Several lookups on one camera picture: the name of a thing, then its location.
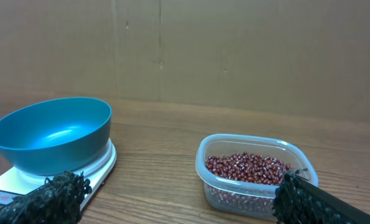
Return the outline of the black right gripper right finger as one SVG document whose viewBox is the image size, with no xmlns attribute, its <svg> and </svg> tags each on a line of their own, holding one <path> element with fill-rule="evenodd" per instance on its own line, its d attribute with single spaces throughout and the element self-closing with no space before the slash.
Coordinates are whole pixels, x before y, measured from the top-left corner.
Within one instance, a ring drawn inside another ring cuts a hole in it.
<svg viewBox="0 0 370 224">
<path fill-rule="evenodd" d="M 370 224 L 370 214 L 309 183 L 299 173 L 284 174 L 275 190 L 273 216 L 283 224 Z"/>
</svg>

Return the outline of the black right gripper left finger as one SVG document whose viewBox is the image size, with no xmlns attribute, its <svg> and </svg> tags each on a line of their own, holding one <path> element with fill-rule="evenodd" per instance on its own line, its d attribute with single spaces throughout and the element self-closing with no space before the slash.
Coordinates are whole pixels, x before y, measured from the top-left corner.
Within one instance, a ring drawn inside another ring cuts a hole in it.
<svg viewBox="0 0 370 224">
<path fill-rule="evenodd" d="M 82 218 L 81 204 L 90 193 L 90 180 L 83 173 L 65 171 L 47 177 L 43 186 L 2 208 L 0 224 L 77 224 Z"/>
</svg>

